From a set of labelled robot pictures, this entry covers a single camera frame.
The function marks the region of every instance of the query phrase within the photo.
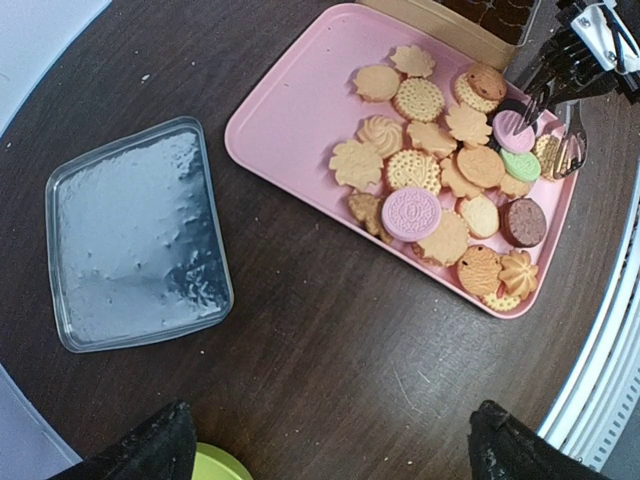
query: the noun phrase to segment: brown round cookie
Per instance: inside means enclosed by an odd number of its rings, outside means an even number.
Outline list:
[[[547,219],[530,198],[507,203],[501,209],[502,235],[514,247],[532,248],[547,235]]]

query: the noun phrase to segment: beige cookie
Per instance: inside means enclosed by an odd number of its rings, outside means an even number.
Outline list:
[[[407,127],[413,148],[424,150],[438,160],[451,155],[457,148],[458,142],[437,123],[412,122]]]
[[[497,187],[506,173],[502,158],[489,147],[463,148],[457,165],[467,180],[482,188]]]
[[[398,92],[400,74],[385,65],[364,67],[358,71],[353,83],[357,94],[367,102],[388,102]]]
[[[475,93],[491,102],[502,102],[507,96],[504,76],[484,63],[476,63],[467,72],[467,82]]]
[[[451,136],[466,145],[486,145],[493,128],[487,125],[487,116],[466,103],[452,105],[445,117]]]
[[[444,110],[444,95],[429,80],[409,78],[402,82],[393,104],[407,120],[433,122]]]
[[[363,143],[370,143],[382,158],[389,158],[402,150],[403,128],[392,118],[377,115],[364,121],[358,131],[358,138]]]
[[[455,212],[442,211],[442,219],[435,232],[413,244],[413,251],[425,263],[450,267],[464,255],[469,246],[467,224]]]
[[[500,255],[484,245],[469,247],[458,260],[458,279],[471,295],[487,295],[500,287]]]
[[[505,173],[504,177],[502,177],[499,188],[511,200],[526,197],[531,192],[530,183],[521,182],[508,173]]]
[[[453,86],[453,93],[456,99],[458,99],[458,102],[466,103],[474,110],[482,113],[491,113],[500,105],[500,102],[486,100],[474,92],[467,81],[466,73],[463,73],[457,78]]]
[[[438,162],[418,150],[402,150],[391,157],[385,178],[391,190],[420,187],[438,195],[442,188]]]
[[[370,193],[354,193],[349,196],[349,210],[355,219],[364,225],[367,232],[388,245],[393,242],[393,237],[382,225],[382,204],[381,198]]]
[[[349,185],[360,191],[380,182],[383,166],[376,148],[357,140],[348,140],[334,148],[329,162],[329,168],[336,172],[338,185]]]
[[[504,282],[507,294],[520,297],[524,302],[538,288],[538,266],[531,263],[531,255],[526,250],[511,250],[501,261],[499,278]]]
[[[417,45],[396,48],[391,61],[395,64],[396,70],[406,73],[408,77],[427,78],[436,66],[431,55]]]
[[[475,198],[484,192],[483,188],[474,185],[464,178],[464,175],[460,173],[454,158],[445,158],[440,162],[440,168],[442,169],[440,183],[443,187],[449,187],[454,197]]]
[[[456,212],[467,222],[472,237],[489,238],[500,230],[498,207],[485,195],[478,195],[471,200],[458,200]]]

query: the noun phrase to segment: dark wooden table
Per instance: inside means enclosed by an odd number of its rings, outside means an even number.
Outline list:
[[[467,422],[482,400],[536,428],[563,385],[618,247],[639,110],[615,94],[587,103],[589,165],[540,298],[518,320],[491,318],[225,151],[234,109],[334,3],[114,1],[4,136],[0,361],[80,454],[184,398],[201,440],[258,479],[468,478]],[[529,53],[553,25],[551,3]],[[49,291],[47,178],[85,151],[182,114],[207,135],[234,310],[219,327],[175,341],[71,354]]]

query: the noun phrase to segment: pink sandwich cookie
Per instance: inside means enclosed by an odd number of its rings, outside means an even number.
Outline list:
[[[382,207],[384,228],[402,242],[417,242],[428,237],[441,218],[438,197],[424,188],[397,190],[389,195]]]
[[[528,153],[536,144],[536,133],[533,127],[515,134],[516,128],[522,121],[522,115],[513,110],[500,112],[493,119],[493,136],[505,150],[511,153]]]

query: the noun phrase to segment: green cookie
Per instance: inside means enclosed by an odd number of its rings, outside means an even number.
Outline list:
[[[521,182],[535,182],[542,173],[540,162],[536,156],[529,153],[511,153],[500,149],[500,156],[504,160],[507,173]]]

